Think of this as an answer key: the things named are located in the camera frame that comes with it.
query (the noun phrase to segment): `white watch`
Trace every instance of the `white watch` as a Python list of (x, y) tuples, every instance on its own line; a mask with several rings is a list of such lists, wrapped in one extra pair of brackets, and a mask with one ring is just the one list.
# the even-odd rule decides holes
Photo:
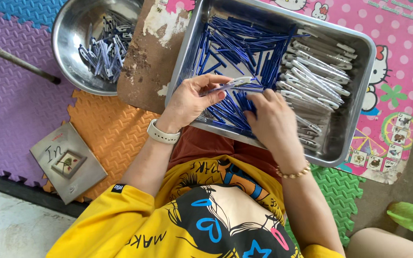
[(151, 138), (161, 143), (175, 144), (179, 140), (181, 132), (177, 134), (167, 134), (160, 131), (154, 124), (157, 122), (157, 119), (151, 120), (149, 123), (148, 129), (146, 132)]

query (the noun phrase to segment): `interlocking foam tile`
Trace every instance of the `interlocking foam tile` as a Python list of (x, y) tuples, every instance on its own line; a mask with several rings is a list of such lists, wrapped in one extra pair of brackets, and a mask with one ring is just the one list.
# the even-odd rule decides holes
[(68, 121), (74, 85), (62, 77), (50, 48), (50, 34), (32, 22), (7, 21), (0, 13), (0, 48), (61, 78), (54, 85), (0, 58), (0, 175), (25, 185), (44, 185), (42, 169), (29, 149)]
[[(352, 214), (358, 214), (355, 198), (363, 196), (363, 190), (359, 188), (359, 182), (366, 182), (366, 179), (334, 168), (315, 165), (311, 165), (311, 168), (313, 176), (332, 210), (342, 245), (347, 246), (350, 239), (345, 233), (347, 230), (352, 231), (355, 225), (350, 217)], [(291, 239), (295, 241), (289, 223), (287, 223), (285, 229)]]
[(32, 27), (41, 28), (48, 26), (51, 32), (55, 16), (63, 3), (61, 0), (0, 0), (0, 12), (3, 18), (10, 20), (11, 16), (17, 16), (19, 23), (33, 21)]
[[(72, 96), (77, 102), (75, 107), (68, 107), (70, 121), (108, 173), (83, 195), (94, 200), (121, 179), (146, 142), (149, 122), (159, 115), (127, 105), (118, 97), (96, 96), (85, 91), (74, 91)], [(48, 182), (44, 190), (54, 188)]]

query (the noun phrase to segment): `cork board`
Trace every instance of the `cork board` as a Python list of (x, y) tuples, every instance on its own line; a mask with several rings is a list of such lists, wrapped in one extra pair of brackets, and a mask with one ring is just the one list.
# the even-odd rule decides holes
[(118, 80), (119, 98), (134, 107), (162, 114), (189, 13), (167, 11), (146, 0)]

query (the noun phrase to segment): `metal tray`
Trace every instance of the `metal tray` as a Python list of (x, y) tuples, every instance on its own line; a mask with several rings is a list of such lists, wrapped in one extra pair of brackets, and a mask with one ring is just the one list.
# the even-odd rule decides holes
[[(352, 94), (349, 97), (343, 97), (345, 103), (332, 114), (328, 125), (324, 126), (323, 136), (318, 138), (318, 142), (322, 147), (317, 152), (305, 150), (307, 160), (313, 164), (324, 167), (335, 167), (341, 164), (350, 151), (350, 143), (358, 123), (375, 60), (376, 48), (372, 39), (364, 33), (257, 0), (198, 0), (179, 51), (165, 99), (165, 106), (181, 82), (192, 77), (192, 67), (195, 62), (203, 27), (209, 17), (213, 15), (233, 16), (241, 20), (257, 23), (277, 32), (287, 32), (294, 24), (298, 28), (309, 27), (356, 49), (355, 54), (358, 57), (353, 63), (353, 69), (349, 71), (353, 80), (349, 84)], [(197, 121), (192, 122), (191, 125), (250, 145), (265, 148), (258, 140), (236, 132)]]

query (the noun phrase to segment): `shirt sleeve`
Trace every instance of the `shirt sleeve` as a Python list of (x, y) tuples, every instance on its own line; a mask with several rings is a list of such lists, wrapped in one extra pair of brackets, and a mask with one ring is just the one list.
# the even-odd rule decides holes
[(122, 249), (154, 211), (154, 197), (130, 185), (113, 189), (84, 210), (47, 257), (114, 257)]
[(340, 253), (320, 245), (307, 246), (303, 251), (304, 258), (344, 258)]

